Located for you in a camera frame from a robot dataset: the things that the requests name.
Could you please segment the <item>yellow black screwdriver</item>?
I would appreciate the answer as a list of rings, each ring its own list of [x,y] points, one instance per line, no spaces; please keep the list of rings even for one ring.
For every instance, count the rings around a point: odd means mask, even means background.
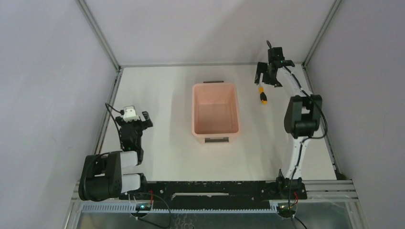
[[[258,84],[258,90],[259,90],[259,97],[260,97],[261,103],[267,104],[267,96],[266,96],[264,88],[261,84]]]

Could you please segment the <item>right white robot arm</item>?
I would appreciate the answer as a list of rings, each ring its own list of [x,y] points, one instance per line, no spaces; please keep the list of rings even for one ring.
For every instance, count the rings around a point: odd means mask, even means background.
[[[322,112],[322,97],[306,92],[291,71],[295,64],[284,57],[282,47],[269,45],[268,61],[258,62],[254,83],[259,88],[261,103],[267,103],[263,85],[283,87],[290,97],[284,116],[284,130],[288,134],[287,164],[279,170],[271,190],[281,198],[289,198],[294,192],[304,190],[302,182],[302,163],[308,143],[315,139],[314,133],[326,118]]]

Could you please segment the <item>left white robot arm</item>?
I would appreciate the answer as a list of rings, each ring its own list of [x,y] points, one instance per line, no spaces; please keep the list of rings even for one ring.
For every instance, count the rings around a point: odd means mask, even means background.
[[[142,112],[143,119],[124,112],[115,118],[121,150],[85,158],[81,174],[78,195],[81,200],[100,202],[109,198],[118,198],[131,191],[138,199],[149,194],[149,186],[143,173],[124,174],[123,170],[142,164],[143,131],[153,127],[147,111]]]

